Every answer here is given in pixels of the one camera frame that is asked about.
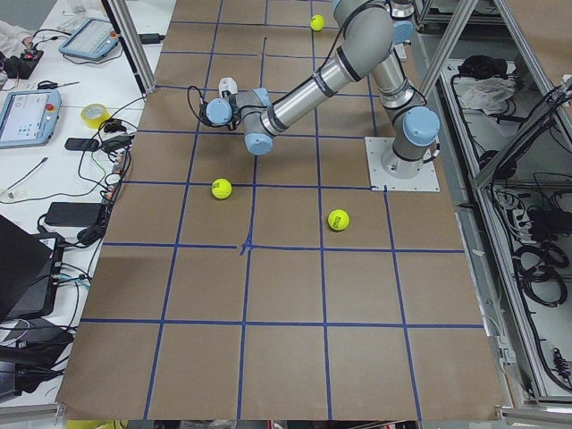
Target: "yellow tennis ball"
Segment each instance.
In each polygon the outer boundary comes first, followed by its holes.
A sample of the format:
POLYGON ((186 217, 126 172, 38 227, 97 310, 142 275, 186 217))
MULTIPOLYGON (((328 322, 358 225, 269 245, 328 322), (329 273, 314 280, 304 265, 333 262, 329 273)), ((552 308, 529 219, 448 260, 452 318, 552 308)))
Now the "yellow tennis ball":
POLYGON ((313 31, 321 31, 325 25, 325 19, 322 15, 314 15, 310 20, 310 28, 313 31))
POLYGON ((232 193, 232 185, 226 179, 217 179, 211 185, 211 192, 216 199, 226 199, 232 193))
POLYGON ((328 224, 334 231, 343 231, 349 226, 349 214, 340 208, 336 208, 328 215, 328 224))

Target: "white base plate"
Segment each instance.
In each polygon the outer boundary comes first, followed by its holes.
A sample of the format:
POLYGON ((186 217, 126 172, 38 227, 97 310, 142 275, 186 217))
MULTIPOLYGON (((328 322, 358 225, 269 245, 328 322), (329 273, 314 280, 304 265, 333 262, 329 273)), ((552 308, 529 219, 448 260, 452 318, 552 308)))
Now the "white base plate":
MULTIPOLYGON (((393 144, 394 139, 366 137, 367 165, 372 190, 405 190, 412 192, 439 192, 439 181, 433 163, 423 164, 423 168, 412 179, 398 179, 388 174, 382 167, 382 155, 393 144)), ((427 151, 425 158, 431 156, 427 151)))

